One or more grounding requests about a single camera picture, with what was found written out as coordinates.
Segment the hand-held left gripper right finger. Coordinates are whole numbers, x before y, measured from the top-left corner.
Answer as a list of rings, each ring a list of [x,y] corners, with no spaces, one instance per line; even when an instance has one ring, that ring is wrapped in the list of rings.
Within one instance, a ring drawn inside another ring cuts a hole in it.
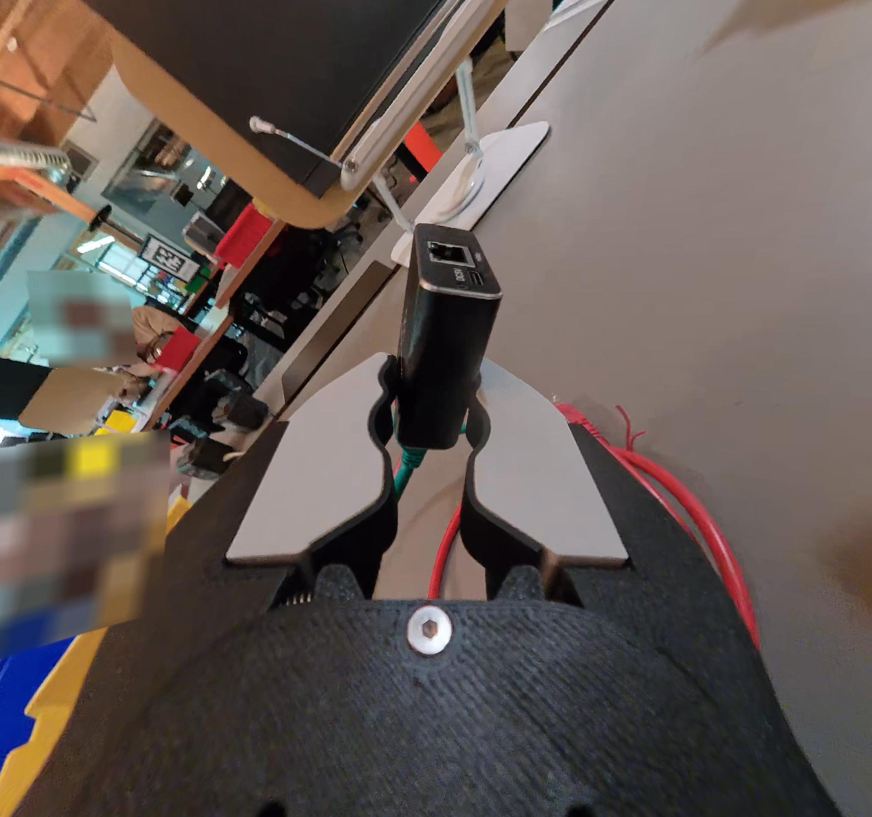
[[[619,568],[628,561],[567,419],[487,358],[466,440],[462,540],[481,566]]]

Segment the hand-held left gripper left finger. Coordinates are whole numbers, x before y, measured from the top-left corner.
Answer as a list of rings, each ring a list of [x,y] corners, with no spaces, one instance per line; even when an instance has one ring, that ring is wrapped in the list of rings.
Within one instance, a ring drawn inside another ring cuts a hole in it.
[[[235,565],[310,563],[367,521],[397,529],[386,444],[396,358],[377,352],[306,400],[285,431],[226,552]]]

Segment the black ethernet adapter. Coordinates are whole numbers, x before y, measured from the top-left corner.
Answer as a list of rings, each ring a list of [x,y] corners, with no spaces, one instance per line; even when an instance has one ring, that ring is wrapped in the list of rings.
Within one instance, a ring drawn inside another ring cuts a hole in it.
[[[434,223],[415,227],[397,354],[402,447],[430,451],[456,444],[501,300],[474,233]]]

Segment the grey desk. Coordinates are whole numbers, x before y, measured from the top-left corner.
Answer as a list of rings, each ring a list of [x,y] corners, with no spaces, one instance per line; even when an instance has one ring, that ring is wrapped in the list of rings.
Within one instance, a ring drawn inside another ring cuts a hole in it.
[[[616,0],[479,231],[496,361],[713,509],[813,768],[870,815],[870,0]]]

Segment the red twist tie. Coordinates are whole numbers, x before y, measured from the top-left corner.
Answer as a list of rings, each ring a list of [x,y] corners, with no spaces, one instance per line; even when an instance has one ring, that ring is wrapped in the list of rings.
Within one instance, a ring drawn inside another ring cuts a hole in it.
[[[639,439],[647,434],[647,430],[636,430],[627,410],[621,405],[615,405],[615,409],[624,421],[624,450],[635,452]]]

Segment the red box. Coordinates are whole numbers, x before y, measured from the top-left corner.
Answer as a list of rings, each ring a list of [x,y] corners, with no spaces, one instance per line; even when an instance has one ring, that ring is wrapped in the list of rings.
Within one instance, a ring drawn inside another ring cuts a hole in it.
[[[256,203],[249,202],[214,251],[223,266],[241,268],[272,226]]]

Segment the marker sign board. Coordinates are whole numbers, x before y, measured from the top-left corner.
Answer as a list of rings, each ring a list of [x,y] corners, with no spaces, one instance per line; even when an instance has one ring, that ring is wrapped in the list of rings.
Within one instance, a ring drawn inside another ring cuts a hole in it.
[[[201,270],[201,264],[195,259],[153,234],[147,236],[137,256],[148,265],[185,284],[191,282]]]

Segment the white stand base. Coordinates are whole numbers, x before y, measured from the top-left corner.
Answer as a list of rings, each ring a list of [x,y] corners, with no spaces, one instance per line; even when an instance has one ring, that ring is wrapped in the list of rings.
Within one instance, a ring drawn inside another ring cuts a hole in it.
[[[486,135],[480,155],[462,159],[415,222],[472,231],[549,132],[549,124],[539,121]]]

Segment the silver clamp bar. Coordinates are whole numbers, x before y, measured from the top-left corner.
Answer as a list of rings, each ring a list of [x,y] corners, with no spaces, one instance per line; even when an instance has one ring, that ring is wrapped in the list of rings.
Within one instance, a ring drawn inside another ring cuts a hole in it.
[[[474,30],[486,17],[493,0],[451,0],[446,18],[437,25],[435,42],[411,75],[343,160],[340,184],[345,192],[363,188],[372,173],[392,155],[422,111],[439,92],[441,74],[474,46]]]

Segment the black panel with tan frame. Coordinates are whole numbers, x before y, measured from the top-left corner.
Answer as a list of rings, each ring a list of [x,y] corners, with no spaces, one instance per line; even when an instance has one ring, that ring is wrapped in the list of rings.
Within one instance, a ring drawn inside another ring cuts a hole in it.
[[[379,173],[383,165],[352,192],[340,184],[344,158],[420,64],[451,3],[81,1],[117,32],[129,92],[277,218],[309,229],[345,214]],[[474,46],[507,2],[493,0]],[[439,92],[463,60],[441,74]]]

